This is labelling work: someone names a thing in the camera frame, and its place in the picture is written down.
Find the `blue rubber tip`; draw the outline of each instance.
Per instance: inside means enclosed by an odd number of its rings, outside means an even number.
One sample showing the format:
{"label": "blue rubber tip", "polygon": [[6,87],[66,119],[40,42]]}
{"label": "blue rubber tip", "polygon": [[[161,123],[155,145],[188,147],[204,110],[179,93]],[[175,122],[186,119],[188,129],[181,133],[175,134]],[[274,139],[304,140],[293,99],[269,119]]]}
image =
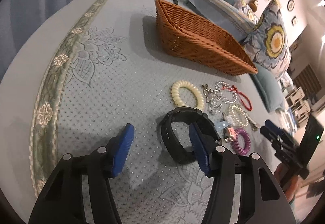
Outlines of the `blue rubber tip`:
{"label": "blue rubber tip", "polygon": [[189,135],[200,170],[207,176],[211,172],[209,156],[193,123],[190,124]]}
{"label": "blue rubber tip", "polygon": [[132,124],[126,124],[121,135],[118,136],[117,150],[113,158],[112,176],[116,177],[122,172],[127,155],[134,139],[134,127]]}

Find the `black wristband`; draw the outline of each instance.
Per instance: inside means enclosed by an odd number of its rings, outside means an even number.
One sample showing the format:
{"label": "black wristband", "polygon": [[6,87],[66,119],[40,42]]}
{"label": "black wristband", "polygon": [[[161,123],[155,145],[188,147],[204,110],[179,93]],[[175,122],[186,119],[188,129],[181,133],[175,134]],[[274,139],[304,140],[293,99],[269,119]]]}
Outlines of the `black wristband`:
{"label": "black wristband", "polygon": [[215,141],[220,141],[215,125],[208,115],[199,109],[178,107],[168,112],[160,123],[161,137],[170,156],[181,165],[196,161],[196,157],[193,151],[189,152],[181,145],[173,132],[172,122],[185,122],[188,125],[196,122],[203,134],[212,136]]}

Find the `wicker basket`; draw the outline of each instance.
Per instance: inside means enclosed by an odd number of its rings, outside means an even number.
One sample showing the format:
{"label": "wicker basket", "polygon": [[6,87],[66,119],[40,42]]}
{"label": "wicker basket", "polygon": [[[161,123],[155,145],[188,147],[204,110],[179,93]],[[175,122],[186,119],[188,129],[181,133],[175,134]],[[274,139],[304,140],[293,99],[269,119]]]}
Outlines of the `wicker basket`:
{"label": "wicker basket", "polygon": [[168,1],[155,0],[157,29],[166,53],[230,75],[257,73],[233,36],[210,21]]}

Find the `leaf pattern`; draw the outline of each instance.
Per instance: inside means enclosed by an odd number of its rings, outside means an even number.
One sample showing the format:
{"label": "leaf pattern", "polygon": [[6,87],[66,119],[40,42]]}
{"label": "leaf pattern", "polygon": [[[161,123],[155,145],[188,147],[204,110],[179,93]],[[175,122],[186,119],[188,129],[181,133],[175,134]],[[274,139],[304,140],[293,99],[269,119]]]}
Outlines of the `leaf pattern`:
{"label": "leaf pattern", "polygon": [[90,85],[95,73],[94,64],[110,66],[114,61],[126,61],[126,57],[120,53],[121,49],[114,44],[126,40],[125,37],[113,36],[114,28],[97,30],[90,27],[76,49],[76,55],[72,61],[67,82],[75,76],[81,82]]}

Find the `throw pillow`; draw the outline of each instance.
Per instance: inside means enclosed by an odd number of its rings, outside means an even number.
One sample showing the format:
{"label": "throw pillow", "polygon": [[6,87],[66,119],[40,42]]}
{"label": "throw pillow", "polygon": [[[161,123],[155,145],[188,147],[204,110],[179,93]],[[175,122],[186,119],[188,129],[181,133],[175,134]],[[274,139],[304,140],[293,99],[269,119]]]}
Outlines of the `throw pillow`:
{"label": "throw pillow", "polygon": [[258,64],[255,64],[255,66],[258,73],[250,74],[250,76],[267,111],[271,112],[276,109],[284,109],[284,96],[274,75]]}
{"label": "throw pillow", "polygon": [[238,0],[234,7],[239,10],[241,14],[243,14],[249,21],[257,24],[258,17],[255,15],[255,13],[252,11],[251,7],[245,2],[245,0]]}
{"label": "throw pillow", "polygon": [[291,55],[287,44],[280,7],[276,0],[272,0],[262,13],[255,29],[244,40],[244,50],[253,62],[267,68],[279,80],[281,73],[287,70],[288,59],[290,63]]}

